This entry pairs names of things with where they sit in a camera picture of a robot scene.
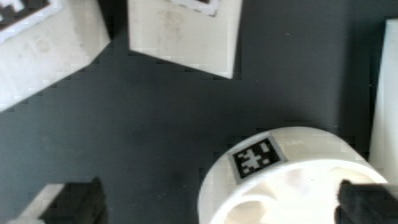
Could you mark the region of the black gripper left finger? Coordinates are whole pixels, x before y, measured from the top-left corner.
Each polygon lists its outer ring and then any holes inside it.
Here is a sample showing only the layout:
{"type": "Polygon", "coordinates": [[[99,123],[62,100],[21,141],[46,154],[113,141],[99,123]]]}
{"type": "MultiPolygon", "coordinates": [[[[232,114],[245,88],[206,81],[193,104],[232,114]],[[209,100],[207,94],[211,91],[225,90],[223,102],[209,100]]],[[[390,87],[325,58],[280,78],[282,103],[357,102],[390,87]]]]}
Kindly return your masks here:
{"type": "Polygon", "coordinates": [[[44,224],[108,224],[106,195],[97,178],[65,184],[39,219],[44,224]]]}

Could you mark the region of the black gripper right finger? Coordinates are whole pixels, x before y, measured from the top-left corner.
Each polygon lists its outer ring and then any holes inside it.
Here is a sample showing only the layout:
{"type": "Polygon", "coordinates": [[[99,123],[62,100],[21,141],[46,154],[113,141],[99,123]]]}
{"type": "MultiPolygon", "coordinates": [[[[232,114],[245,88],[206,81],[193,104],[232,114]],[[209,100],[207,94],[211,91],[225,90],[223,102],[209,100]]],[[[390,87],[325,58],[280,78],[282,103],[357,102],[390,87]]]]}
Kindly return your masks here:
{"type": "Polygon", "coordinates": [[[335,224],[398,224],[398,185],[341,181],[335,224]]]}

